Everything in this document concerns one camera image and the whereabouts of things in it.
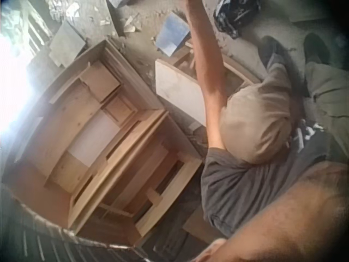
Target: person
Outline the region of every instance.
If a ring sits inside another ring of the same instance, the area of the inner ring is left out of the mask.
[[[201,0],[183,0],[206,110],[204,218],[228,240],[194,261],[308,261],[336,242],[348,219],[349,75],[329,65],[315,34],[304,40],[316,123],[295,121],[284,49],[264,37],[261,84],[224,91],[224,65]]]

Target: gray t-shirt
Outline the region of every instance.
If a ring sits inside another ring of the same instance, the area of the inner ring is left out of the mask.
[[[324,160],[346,162],[333,137],[321,128],[297,129],[290,148],[269,163],[252,165],[210,148],[201,177],[204,218],[230,237]]]

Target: khaki pants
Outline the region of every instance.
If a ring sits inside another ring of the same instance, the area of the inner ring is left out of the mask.
[[[251,164],[270,160],[290,137],[291,83],[280,63],[268,69],[261,84],[239,90],[221,112],[220,131],[227,150]],[[319,118],[348,156],[348,72],[316,64],[306,65],[306,79]]]

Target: black bag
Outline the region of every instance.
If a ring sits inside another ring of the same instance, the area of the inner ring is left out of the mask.
[[[241,28],[251,22],[260,9],[260,0],[221,0],[213,18],[220,32],[237,39],[241,36]]]

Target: leg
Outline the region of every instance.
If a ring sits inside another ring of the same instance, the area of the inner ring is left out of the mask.
[[[334,136],[349,157],[349,72],[323,64],[319,56],[309,59],[307,49],[317,50],[314,44],[311,46],[309,43],[311,40],[314,41],[314,37],[307,37],[304,43],[307,61],[305,77],[310,97],[316,106],[316,121]]]
[[[221,112],[220,132],[227,150],[252,164],[270,160],[291,132],[291,83],[279,43],[269,37],[262,49],[267,78],[239,90]]]

